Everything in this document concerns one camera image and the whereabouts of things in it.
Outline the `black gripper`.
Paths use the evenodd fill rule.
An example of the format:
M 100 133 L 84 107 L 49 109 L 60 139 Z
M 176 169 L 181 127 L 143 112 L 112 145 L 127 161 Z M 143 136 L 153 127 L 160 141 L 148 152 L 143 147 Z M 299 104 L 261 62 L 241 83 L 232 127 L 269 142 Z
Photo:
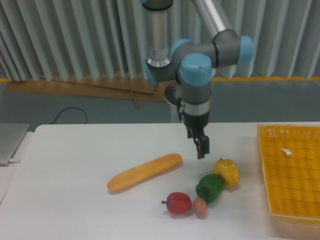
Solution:
M 203 159 L 210 153 L 210 139 L 205 135 L 204 128 L 209 122 L 210 112 L 202 115 L 190 115 L 186 112 L 182 114 L 182 122 L 187 129 L 187 138 L 197 138 L 197 158 Z

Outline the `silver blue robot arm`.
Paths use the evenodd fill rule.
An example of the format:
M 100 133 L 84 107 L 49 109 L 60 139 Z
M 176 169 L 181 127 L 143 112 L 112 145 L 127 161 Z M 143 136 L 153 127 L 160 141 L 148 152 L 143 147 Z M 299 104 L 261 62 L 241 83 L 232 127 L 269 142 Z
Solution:
M 206 26 L 211 41 L 195 44 L 183 38 L 169 43 L 168 11 L 171 0 L 143 0 L 146 11 L 148 55 L 144 61 L 151 84 L 171 81 L 166 100 L 176 106 L 179 120 L 187 130 L 202 159 L 210 152 L 210 139 L 204 132 L 209 122 L 213 69 L 252 60 L 254 43 L 247 35 L 238 35 L 216 0 L 195 0 L 193 5 Z

